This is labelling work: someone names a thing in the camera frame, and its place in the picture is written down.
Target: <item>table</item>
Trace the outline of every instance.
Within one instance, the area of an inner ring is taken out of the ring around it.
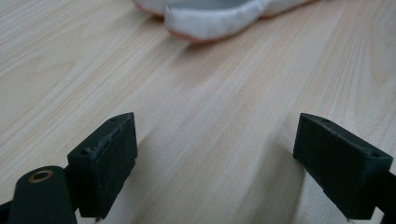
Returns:
[[[139,156],[102,223],[348,223],[291,156],[298,118],[396,156],[396,2],[319,1],[195,46],[130,0],[2,1],[0,106],[0,203],[134,112]]]

